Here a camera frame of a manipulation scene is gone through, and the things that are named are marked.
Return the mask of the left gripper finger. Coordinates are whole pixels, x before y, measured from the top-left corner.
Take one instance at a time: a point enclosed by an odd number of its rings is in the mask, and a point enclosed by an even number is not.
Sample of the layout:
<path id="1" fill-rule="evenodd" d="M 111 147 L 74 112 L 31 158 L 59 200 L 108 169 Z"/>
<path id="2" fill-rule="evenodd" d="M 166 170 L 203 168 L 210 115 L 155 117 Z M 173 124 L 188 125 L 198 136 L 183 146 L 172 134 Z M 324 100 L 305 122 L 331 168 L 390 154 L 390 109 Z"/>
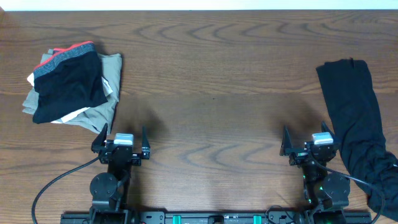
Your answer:
<path id="1" fill-rule="evenodd" d="M 146 127 L 142 127 L 142 159 L 150 159 L 150 144 L 147 138 Z"/>
<path id="2" fill-rule="evenodd" d="M 91 150 L 94 153 L 100 153 L 106 147 L 106 137 L 108 133 L 108 124 L 106 123 L 101 132 L 97 135 L 95 140 L 91 144 Z"/>

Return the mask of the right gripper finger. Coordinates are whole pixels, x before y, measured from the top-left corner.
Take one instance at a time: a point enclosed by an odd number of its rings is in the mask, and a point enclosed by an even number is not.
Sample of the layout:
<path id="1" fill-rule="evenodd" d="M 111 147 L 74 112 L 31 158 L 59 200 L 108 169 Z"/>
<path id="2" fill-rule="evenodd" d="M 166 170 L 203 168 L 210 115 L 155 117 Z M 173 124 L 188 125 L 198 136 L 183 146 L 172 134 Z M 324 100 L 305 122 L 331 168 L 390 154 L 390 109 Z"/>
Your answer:
<path id="1" fill-rule="evenodd" d="M 292 152 L 293 146 L 287 126 L 283 128 L 282 143 L 280 147 L 280 156 L 289 156 Z"/>
<path id="2" fill-rule="evenodd" d="M 335 139 L 335 134 L 333 131 L 327 126 L 326 122 L 322 121 L 321 122 L 321 131 L 323 133 L 329 133 L 332 139 Z"/>

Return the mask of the black pants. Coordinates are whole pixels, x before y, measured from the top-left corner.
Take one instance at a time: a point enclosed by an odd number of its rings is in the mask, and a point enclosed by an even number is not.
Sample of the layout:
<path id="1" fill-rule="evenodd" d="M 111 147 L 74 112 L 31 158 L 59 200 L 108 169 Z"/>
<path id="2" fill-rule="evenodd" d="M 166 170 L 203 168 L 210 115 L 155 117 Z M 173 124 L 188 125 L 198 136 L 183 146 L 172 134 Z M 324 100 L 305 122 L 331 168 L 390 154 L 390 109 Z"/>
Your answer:
<path id="1" fill-rule="evenodd" d="M 379 103 L 364 60 L 342 59 L 316 68 L 346 170 L 380 190 L 360 185 L 368 207 L 397 220 L 397 158 L 386 149 Z"/>

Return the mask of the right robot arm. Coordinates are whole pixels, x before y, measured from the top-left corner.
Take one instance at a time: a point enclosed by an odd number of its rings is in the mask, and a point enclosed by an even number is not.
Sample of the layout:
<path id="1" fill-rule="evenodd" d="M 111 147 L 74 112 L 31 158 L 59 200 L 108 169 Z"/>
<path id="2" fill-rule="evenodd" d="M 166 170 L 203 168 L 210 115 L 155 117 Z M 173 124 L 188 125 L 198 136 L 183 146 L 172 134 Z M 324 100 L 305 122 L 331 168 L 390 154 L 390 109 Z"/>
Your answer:
<path id="1" fill-rule="evenodd" d="M 326 169 L 338 150 L 334 134 L 325 123 L 322 131 L 301 147 L 292 143 L 287 127 L 283 129 L 280 155 L 303 172 L 303 194 L 309 208 L 291 216 L 292 223 L 346 223 L 343 208 L 349 205 L 349 179 Z"/>

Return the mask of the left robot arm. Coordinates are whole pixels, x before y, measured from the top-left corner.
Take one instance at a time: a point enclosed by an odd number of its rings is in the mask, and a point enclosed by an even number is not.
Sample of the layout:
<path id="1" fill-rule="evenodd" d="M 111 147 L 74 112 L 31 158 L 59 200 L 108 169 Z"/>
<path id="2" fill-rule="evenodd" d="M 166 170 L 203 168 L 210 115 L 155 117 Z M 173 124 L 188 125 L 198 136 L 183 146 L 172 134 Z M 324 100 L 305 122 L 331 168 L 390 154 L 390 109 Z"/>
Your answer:
<path id="1" fill-rule="evenodd" d="M 90 223 L 139 223 L 140 214 L 127 206 L 127 195 L 131 181 L 131 169 L 150 159 L 150 144 L 146 128 L 142 128 L 142 150 L 134 152 L 134 136 L 118 133 L 113 140 L 107 140 L 108 125 L 91 144 L 101 164 L 107 165 L 106 172 L 96 175 L 90 183 L 92 206 Z"/>

